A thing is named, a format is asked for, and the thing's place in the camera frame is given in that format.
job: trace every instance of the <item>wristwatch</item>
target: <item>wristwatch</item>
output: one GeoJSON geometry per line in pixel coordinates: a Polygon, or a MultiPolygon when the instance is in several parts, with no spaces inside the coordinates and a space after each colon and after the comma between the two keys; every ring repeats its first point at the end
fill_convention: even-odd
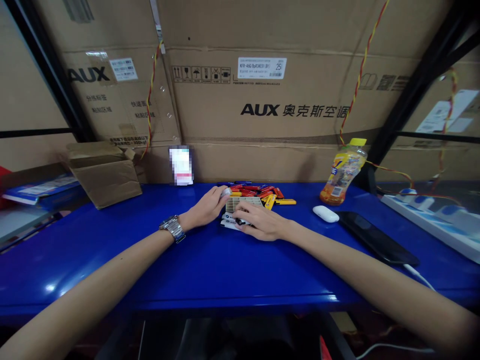
{"type": "Polygon", "coordinates": [[[163,220],[158,227],[158,230],[168,230],[173,235],[175,243],[177,244],[186,237],[182,227],[179,224],[178,215],[170,216],[168,219],[163,220]]]}

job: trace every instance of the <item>human hand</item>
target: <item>human hand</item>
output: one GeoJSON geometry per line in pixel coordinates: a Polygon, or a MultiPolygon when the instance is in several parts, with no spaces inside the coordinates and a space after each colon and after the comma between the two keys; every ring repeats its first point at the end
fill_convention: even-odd
{"type": "Polygon", "coordinates": [[[262,241],[275,241],[277,239],[286,239],[289,228],[293,221],[281,217],[276,212],[267,210],[263,206],[253,205],[249,202],[240,201],[233,213],[234,218],[240,218],[254,225],[235,225],[237,229],[245,234],[252,235],[254,238],[262,241]]]}
{"type": "Polygon", "coordinates": [[[207,225],[219,215],[230,198],[225,195],[220,198],[227,186],[214,186],[187,212],[178,217],[178,222],[184,232],[190,229],[207,225]]]}

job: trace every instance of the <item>human arm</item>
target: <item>human arm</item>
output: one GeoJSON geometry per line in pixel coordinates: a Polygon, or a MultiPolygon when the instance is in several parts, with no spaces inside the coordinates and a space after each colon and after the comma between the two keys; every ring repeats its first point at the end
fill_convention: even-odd
{"type": "MultiPolygon", "coordinates": [[[[218,216],[229,198],[220,198],[225,188],[214,186],[179,215],[185,233],[218,216]]],[[[18,330],[0,348],[0,359],[63,359],[173,242],[168,230],[158,230],[115,256],[18,330]]]]}
{"type": "Polygon", "coordinates": [[[241,202],[233,217],[253,224],[239,228],[259,240],[283,239],[302,248],[435,350],[458,355],[471,345],[478,318],[394,268],[260,206],[241,202]]]}

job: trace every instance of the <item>phone screen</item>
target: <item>phone screen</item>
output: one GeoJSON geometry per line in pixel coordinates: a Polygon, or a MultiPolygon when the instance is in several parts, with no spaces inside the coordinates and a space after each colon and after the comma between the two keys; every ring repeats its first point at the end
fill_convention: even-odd
{"type": "Polygon", "coordinates": [[[192,185],[194,183],[194,173],[190,148],[185,145],[172,146],[169,152],[173,183],[179,186],[192,185]]]}
{"type": "Polygon", "coordinates": [[[398,242],[356,212],[339,211],[340,223],[381,260],[389,264],[418,265],[420,261],[398,242]]]}

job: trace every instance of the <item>blue tabletop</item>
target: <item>blue tabletop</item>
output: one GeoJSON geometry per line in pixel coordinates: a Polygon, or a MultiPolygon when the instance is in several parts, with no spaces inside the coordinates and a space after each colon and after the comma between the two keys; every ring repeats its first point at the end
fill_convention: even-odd
{"type": "MultiPolygon", "coordinates": [[[[211,184],[143,185],[143,195],[97,210],[87,204],[0,256],[0,316],[36,314],[135,242],[161,220],[193,206],[211,184]]],[[[278,214],[367,252],[338,223],[313,212],[323,184],[278,184],[297,205],[278,214]]],[[[351,186],[344,204],[416,255],[418,271],[441,294],[462,304],[480,300],[480,266],[369,193],[351,186]]],[[[220,218],[168,249],[127,296],[139,310],[291,306],[348,309],[365,301],[338,276],[285,241],[261,242],[220,227],[220,218]]]]}

